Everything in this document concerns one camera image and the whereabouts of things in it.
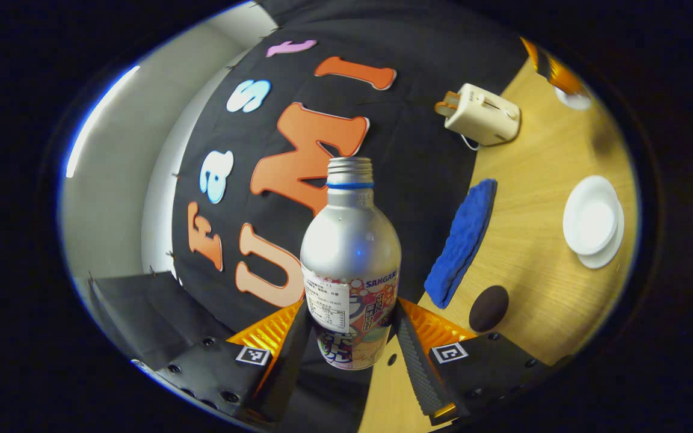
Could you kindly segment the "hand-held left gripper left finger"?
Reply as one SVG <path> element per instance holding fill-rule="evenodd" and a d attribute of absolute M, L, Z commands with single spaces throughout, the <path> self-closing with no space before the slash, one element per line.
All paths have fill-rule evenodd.
<path fill-rule="evenodd" d="M 311 318 L 305 299 L 229 338 L 206 336 L 160 368 L 135 367 L 228 422 L 280 422 L 297 386 Z"/>

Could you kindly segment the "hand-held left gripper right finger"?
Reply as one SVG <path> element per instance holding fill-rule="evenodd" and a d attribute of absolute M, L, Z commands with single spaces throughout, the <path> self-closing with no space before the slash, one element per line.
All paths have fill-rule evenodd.
<path fill-rule="evenodd" d="M 396 334 L 413 392 L 433 425 L 483 417 L 564 366 L 546 364 L 496 331 L 508 298 L 479 299 L 465 329 L 415 302 L 396 302 Z"/>

